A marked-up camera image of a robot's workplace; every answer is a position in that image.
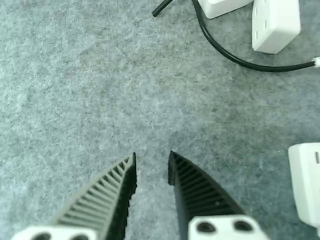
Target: gray carpet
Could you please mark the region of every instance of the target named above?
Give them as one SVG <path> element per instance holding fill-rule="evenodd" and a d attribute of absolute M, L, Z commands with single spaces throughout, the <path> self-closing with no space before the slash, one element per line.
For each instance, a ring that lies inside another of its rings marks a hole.
<path fill-rule="evenodd" d="M 320 71 L 260 73 L 218 54 L 190 0 L 0 2 L 0 239 L 47 223 L 114 161 L 137 154 L 127 240 L 178 240 L 171 149 L 217 180 L 272 240 L 316 240 L 293 199 L 287 148 L 320 141 Z M 255 63 L 320 56 L 319 0 L 277 55 L 251 48 L 252 5 L 208 23 Z"/>

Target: black power cord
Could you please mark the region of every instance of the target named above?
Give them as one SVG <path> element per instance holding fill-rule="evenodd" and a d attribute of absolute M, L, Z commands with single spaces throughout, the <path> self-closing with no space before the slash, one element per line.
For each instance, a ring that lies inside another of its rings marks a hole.
<path fill-rule="evenodd" d="M 156 17 L 168 4 L 170 4 L 173 0 L 164 0 L 153 12 L 153 16 Z M 269 72 L 269 73 L 283 73 L 283 72 L 291 72 L 295 70 L 300 70 L 300 69 L 306 69 L 310 67 L 315 67 L 316 63 L 315 61 L 310 61 L 298 65 L 291 65 L 291 66 L 264 66 L 264 65 L 258 65 L 254 64 L 248 61 L 245 61 L 226 49 L 224 49 L 209 33 L 208 28 L 206 26 L 204 16 L 203 16 L 203 11 L 202 8 L 198 2 L 198 0 L 192 0 L 196 17 L 199 22 L 200 28 L 205 36 L 205 38 L 209 41 L 209 43 L 223 56 L 225 56 L 227 59 L 231 60 L 232 62 L 239 64 L 242 67 L 260 71 L 260 72 Z"/>

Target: ribbed gripper pad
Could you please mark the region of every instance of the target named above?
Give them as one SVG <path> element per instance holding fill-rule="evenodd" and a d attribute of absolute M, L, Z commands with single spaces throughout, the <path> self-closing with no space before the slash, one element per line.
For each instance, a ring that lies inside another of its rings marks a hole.
<path fill-rule="evenodd" d="M 76 193 L 54 225 L 96 230 L 99 240 L 125 238 L 129 200 L 137 187 L 136 154 L 116 162 Z"/>
<path fill-rule="evenodd" d="M 193 217 L 244 214 L 207 173 L 173 151 L 168 173 L 169 184 L 174 185 L 181 240 L 188 239 L 188 224 Z"/>

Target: white power adapter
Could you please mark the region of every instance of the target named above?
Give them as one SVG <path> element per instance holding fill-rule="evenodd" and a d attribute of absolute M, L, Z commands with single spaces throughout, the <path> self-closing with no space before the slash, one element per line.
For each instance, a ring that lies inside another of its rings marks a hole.
<path fill-rule="evenodd" d="M 205 16 L 214 19 L 223 14 L 239 9 L 254 0 L 198 0 Z"/>
<path fill-rule="evenodd" d="M 320 143 L 291 146 L 288 155 L 299 218 L 317 228 L 320 237 Z"/>
<path fill-rule="evenodd" d="M 254 0 L 252 48 L 277 54 L 301 32 L 299 0 Z"/>

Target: mounting hole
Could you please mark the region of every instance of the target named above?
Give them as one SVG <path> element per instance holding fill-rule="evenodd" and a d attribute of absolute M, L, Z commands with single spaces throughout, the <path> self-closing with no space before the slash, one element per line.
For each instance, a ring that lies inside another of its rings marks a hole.
<path fill-rule="evenodd" d="M 89 238 L 86 235 L 78 235 L 73 237 L 71 240 L 89 240 Z"/>
<path fill-rule="evenodd" d="M 249 232 L 249 231 L 252 231 L 252 226 L 245 222 L 245 221 L 236 221 L 235 224 L 234 224 L 234 228 L 237 229 L 237 230 L 240 230 L 240 231 L 246 231 L 246 232 Z"/>
<path fill-rule="evenodd" d="M 32 240 L 49 240 L 51 238 L 51 235 L 49 233 L 40 233 L 37 236 L 35 236 L 34 238 L 32 238 Z"/>
<path fill-rule="evenodd" d="M 216 228 L 211 223 L 204 221 L 198 224 L 197 230 L 201 233 L 213 233 Z"/>

